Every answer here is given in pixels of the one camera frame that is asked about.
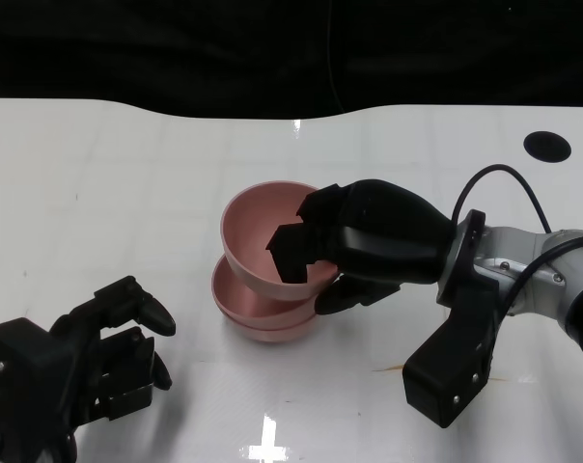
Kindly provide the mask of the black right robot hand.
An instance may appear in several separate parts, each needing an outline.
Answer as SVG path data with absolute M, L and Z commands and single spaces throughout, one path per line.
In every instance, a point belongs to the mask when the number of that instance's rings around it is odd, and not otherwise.
M 378 179 L 312 192 L 296 214 L 300 222 L 279 226 L 266 248 L 286 284 L 306 282 L 318 261 L 337 267 L 340 278 L 316 298 L 318 315 L 370 306 L 403 284 L 436 283 L 455 234 L 432 204 Z

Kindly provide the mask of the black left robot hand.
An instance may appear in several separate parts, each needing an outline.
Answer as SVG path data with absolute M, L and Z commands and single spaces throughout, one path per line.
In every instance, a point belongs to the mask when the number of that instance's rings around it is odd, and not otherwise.
M 153 390 L 173 381 L 154 349 L 154 338 L 176 334 L 174 318 L 132 276 L 106 286 L 94 298 L 61 316 L 50 329 L 73 354 L 69 379 L 69 424 L 110 421 L 151 405 Z

